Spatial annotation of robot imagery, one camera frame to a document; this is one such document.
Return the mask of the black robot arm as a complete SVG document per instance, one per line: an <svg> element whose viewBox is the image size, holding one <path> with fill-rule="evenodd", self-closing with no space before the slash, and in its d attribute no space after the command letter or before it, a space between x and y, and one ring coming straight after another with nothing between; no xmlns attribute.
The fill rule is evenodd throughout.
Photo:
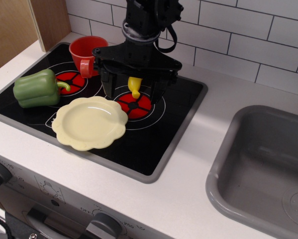
<svg viewBox="0 0 298 239"><path fill-rule="evenodd" d="M166 54L175 49L160 48L158 38L169 31L174 43L177 35L172 24L181 20L184 7L177 0L129 0L122 24L125 41L119 45L93 49L94 68L100 74L105 94L112 97L118 80L142 78L151 84L151 103L159 102L167 87L175 83L181 62Z"/></svg>

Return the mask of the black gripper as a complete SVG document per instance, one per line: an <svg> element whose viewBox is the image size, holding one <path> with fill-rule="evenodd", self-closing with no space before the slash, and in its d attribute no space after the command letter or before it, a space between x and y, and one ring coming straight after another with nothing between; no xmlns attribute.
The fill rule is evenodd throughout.
<svg viewBox="0 0 298 239"><path fill-rule="evenodd" d="M118 78L136 77L152 80L150 101L156 104L182 68L181 62L161 53L153 43L141 45L126 40L119 45L95 48L92 53L104 92L110 98Z"/></svg>

